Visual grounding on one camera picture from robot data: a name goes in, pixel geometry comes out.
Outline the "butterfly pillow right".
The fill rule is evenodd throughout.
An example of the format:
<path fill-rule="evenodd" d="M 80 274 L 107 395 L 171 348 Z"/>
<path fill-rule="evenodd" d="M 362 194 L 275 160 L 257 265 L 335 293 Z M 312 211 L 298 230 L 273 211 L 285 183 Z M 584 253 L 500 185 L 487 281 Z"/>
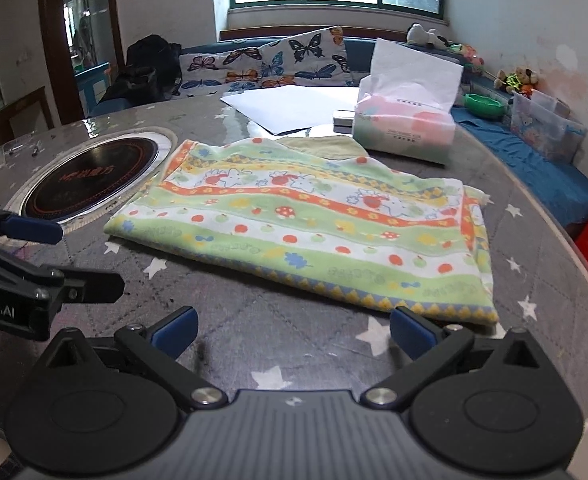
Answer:
<path fill-rule="evenodd" d="M 272 41 L 259 51 L 262 88 L 353 86 L 341 26 Z"/>

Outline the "black backpack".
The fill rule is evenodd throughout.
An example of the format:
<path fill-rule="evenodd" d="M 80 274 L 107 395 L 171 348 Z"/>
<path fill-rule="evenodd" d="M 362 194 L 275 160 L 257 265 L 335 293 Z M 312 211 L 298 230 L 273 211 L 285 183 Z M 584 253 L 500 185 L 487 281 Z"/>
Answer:
<path fill-rule="evenodd" d="M 133 106 L 167 101 L 182 84 L 181 44 L 149 35 L 127 49 L 126 64 L 106 90 L 101 104 L 125 100 Z"/>

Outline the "pink tissue pack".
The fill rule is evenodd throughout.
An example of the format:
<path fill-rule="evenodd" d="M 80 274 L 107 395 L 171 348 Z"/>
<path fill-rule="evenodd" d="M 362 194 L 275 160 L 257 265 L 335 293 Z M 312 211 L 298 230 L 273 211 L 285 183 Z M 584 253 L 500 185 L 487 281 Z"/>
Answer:
<path fill-rule="evenodd" d="M 370 75 L 359 84 L 353 139 L 367 150 L 446 165 L 462 75 L 461 64 L 377 39 Z"/>

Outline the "butterfly pillow left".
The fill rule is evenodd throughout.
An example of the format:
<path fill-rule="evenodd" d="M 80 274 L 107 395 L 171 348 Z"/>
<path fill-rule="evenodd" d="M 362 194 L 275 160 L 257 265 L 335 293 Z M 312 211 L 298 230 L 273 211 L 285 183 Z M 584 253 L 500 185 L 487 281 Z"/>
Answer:
<path fill-rule="evenodd" d="M 262 56 L 249 47 L 219 53 L 180 56 L 182 84 L 179 96 L 220 96 L 225 92 L 260 87 Z"/>

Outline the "colourful patterned child's garment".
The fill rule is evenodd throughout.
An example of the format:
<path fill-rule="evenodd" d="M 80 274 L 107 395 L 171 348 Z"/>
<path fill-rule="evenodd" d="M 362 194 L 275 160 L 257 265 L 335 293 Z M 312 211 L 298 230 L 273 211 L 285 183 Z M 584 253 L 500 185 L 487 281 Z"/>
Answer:
<path fill-rule="evenodd" d="M 390 311 L 494 325 L 484 192 L 268 139 L 182 143 L 105 224 L 175 256 Z"/>

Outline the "panda plush toy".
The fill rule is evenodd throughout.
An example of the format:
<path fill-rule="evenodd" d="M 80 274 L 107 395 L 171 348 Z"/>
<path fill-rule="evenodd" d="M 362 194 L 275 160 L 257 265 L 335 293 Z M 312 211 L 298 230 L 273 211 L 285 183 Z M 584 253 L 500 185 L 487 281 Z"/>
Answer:
<path fill-rule="evenodd" d="M 425 29 L 420 23 L 413 23 L 407 31 L 407 44 L 424 47 L 431 50 L 446 50 L 452 42 L 442 36 L 437 29 Z"/>

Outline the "clear plastic storage box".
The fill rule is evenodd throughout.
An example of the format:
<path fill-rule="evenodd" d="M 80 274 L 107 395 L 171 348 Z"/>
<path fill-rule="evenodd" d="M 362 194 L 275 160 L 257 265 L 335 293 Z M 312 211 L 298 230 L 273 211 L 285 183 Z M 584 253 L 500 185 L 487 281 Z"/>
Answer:
<path fill-rule="evenodd" d="M 510 132 L 516 134 L 551 162 L 571 164 L 588 129 L 555 113 L 558 101 L 551 98 L 542 104 L 540 100 L 515 94 L 510 113 Z"/>

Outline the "blue sofa bench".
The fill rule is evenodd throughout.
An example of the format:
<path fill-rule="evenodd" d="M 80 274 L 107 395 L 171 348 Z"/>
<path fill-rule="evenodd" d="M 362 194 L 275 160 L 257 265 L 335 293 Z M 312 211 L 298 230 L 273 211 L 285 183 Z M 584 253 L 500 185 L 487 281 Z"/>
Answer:
<path fill-rule="evenodd" d="M 259 48 L 264 44 L 284 39 L 283 36 L 236 39 L 202 46 L 183 48 L 181 55 L 214 55 L 236 49 Z M 368 73 L 374 50 L 374 39 L 346 37 L 346 58 L 353 78 Z M 134 107 L 127 100 L 103 98 L 90 112 L 90 117 L 128 110 Z M 510 168 L 529 191 L 545 206 L 566 229 L 588 221 L 588 178 L 575 166 L 550 162 L 534 148 L 530 148 L 499 122 L 489 122 L 454 106 L 454 119 L 462 124 L 477 140 L 486 145 L 501 162 Z"/>

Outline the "white paper sheet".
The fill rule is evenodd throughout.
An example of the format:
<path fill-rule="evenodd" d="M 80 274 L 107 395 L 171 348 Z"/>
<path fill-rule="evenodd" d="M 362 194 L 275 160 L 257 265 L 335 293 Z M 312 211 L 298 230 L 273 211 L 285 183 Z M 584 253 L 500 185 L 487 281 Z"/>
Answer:
<path fill-rule="evenodd" d="M 355 110 L 357 87 L 283 86 L 228 92 L 221 101 L 272 134 L 328 125 Z"/>

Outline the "small grey box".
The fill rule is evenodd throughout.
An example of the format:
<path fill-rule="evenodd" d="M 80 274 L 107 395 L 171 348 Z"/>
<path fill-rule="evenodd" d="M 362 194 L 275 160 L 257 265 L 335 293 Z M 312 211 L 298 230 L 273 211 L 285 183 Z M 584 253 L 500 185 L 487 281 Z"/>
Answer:
<path fill-rule="evenodd" d="M 352 113 L 336 114 L 333 117 L 333 130 L 340 134 L 352 133 L 353 119 L 355 115 Z"/>

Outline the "round induction cooktop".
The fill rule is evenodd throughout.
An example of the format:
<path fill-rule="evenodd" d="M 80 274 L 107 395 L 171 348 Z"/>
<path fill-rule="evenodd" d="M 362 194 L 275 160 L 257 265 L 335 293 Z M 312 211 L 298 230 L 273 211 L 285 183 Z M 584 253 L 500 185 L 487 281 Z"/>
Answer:
<path fill-rule="evenodd" d="M 11 197 L 10 211 L 66 226 L 100 214 L 136 192 L 177 145 L 164 128 L 96 136 L 36 170 Z"/>

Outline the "green plastic bowl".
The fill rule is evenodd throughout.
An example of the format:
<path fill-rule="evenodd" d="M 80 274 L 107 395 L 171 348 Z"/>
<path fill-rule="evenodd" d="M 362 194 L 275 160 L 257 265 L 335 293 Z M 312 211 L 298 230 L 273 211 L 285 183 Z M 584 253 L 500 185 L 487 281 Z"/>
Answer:
<path fill-rule="evenodd" d="M 490 96 L 466 93 L 463 103 L 469 114 L 481 119 L 500 120 L 505 114 L 504 104 Z"/>

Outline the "butterfly pillow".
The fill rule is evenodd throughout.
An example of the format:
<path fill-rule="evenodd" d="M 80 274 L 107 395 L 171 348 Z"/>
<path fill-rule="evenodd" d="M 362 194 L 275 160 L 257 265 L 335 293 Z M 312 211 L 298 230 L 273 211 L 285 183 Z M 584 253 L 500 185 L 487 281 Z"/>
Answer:
<path fill-rule="evenodd" d="M 249 47 L 219 53 L 180 56 L 182 84 L 179 96 L 220 96 L 225 92 L 260 87 L 262 56 Z"/>
<path fill-rule="evenodd" d="M 353 86 L 341 26 L 272 41 L 259 51 L 262 88 Z"/>

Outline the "small colourful plush toys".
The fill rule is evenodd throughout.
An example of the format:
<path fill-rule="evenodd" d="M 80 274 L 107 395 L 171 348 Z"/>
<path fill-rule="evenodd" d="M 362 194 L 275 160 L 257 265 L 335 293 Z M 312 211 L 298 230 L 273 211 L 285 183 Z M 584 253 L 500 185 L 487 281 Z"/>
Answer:
<path fill-rule="evenodd" d="M 539 74 L 529 67 L 517 66 L 514 72 L 499 70 L 493 81 L 493 88 L 508 94 L 520 94 L 530 99 L 538 88 Z"/>

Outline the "blue white small cabinet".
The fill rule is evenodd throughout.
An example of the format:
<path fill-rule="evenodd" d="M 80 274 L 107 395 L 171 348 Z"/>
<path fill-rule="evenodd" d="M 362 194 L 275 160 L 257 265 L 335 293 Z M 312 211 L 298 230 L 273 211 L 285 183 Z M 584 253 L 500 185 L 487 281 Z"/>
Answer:
<path fill-rule="evenodd" d="M 84 115 L 88 117 L 111 84 L 111 64 L 100 63 L 75 74 L 75 81 Z"/>

